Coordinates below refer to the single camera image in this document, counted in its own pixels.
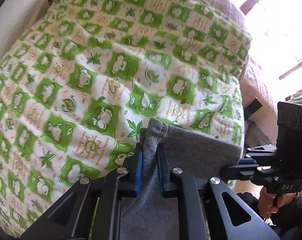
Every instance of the gray cloth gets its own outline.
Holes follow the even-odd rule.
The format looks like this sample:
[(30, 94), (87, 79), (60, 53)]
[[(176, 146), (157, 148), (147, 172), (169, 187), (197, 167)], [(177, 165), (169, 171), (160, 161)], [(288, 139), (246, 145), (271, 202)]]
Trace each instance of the gray cloth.
[(169, 167), (189, 170), (198, 178), (219, 176), (221, 168), (238, 163), (241, 147), (187, 131), (151, 118), (140, 131), (143, 145), (140, 195), (122, 203), (121, 240), (178, 240), (176, 199), (160, 196), (156, 148), (162, 143)]

